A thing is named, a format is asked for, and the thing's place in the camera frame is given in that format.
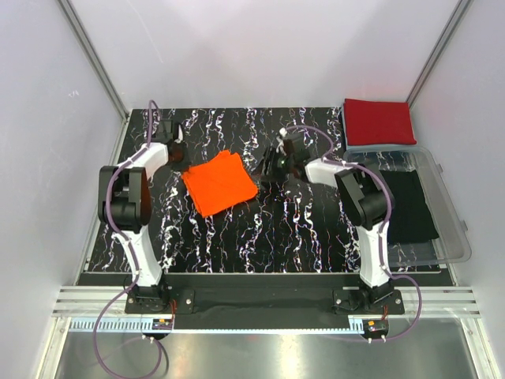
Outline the orange t-shirt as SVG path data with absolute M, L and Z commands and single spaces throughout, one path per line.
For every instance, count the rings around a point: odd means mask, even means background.
M 221 151 L 207 163 L 190 167 L 182 180 L 203 217 L 218 214 L 258 194 L 240 155 L 229 150 Z

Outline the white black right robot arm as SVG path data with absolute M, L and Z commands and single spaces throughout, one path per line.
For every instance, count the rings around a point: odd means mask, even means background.
M 385 306 L 395 289 L 387 257 L 394 197 L 374 165 L 334 161 L 328 152 L 312 158 L 302 129 L 319 133 L 334 147 L 331 138 L 313 126 L 281 128 L 255 172 L 264 184 L 284 182 L 292 175 L 303 182 L 338 190 L 343 210 L 358 233 L 361 256 L 359 288 L 352 292 L 345 311 L 363 309 L 375 313 Z

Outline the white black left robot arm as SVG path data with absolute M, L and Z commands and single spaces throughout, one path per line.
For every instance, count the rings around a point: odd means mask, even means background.
M 149 236 L 149 182 L 163 167 L 187 169 L 186 151 L 181 123 L 163 119 L 156 130 L 148 129 L 138 152 L 99 171 L 98 217 L 121 244 L 131 270 L 131 284 L 124 289 L 128 313 L 162 313 L 174 304 Z

